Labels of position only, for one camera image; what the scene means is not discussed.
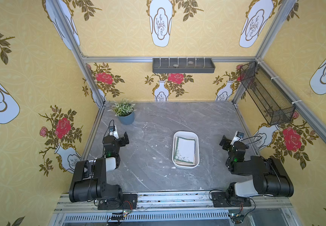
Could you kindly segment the green bordered stationery paper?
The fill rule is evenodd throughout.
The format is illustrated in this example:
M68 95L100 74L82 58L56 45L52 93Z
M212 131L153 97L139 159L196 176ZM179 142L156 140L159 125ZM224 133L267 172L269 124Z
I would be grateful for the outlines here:
M181 164L195 164L196 141L192 138L176 138L176 147L173 159Z

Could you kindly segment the white oval storage box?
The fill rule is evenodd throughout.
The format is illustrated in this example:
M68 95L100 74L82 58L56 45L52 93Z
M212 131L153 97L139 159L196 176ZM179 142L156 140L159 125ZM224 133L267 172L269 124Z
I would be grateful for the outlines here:
M176 168L194 169L200 163L198 136L189 131L178 131L173 136L172 162Z

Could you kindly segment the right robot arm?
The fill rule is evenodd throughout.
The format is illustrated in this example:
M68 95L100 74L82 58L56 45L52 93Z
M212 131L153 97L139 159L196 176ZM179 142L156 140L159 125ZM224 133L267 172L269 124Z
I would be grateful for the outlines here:
M228 151L226 167L233 175L251 176L245 182L232 182L225 191L228 206L249 206L256 196L292 197L294 186L282 163L275 158L253 155L245 160L248 146L239 139L223 136L219 145Z

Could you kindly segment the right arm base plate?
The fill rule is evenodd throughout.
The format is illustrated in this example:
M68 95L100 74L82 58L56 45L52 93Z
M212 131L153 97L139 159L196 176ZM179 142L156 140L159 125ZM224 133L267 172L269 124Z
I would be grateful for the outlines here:
M235 194L227 193L223 190L213 190L209 192L209 198L215 208L223 207L251 207L249 198L239 197Z

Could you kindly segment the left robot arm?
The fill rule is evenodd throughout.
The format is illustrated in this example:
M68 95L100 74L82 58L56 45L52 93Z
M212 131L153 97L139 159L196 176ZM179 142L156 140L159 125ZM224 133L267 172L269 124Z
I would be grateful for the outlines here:
M123 202L123 192L119 185L107 183L107 172L120 166L120 148L129 144L129 137L116 138L108 135L103 138L104 152L101 158L84 160L76 163L69 189L71 202L106 200Z

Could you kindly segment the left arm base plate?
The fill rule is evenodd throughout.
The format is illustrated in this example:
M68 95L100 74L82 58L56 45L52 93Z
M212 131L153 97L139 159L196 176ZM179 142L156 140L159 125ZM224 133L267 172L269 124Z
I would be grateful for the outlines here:
M134 210L137 208L138 194L128 193L118 199L100 200L98 210Z

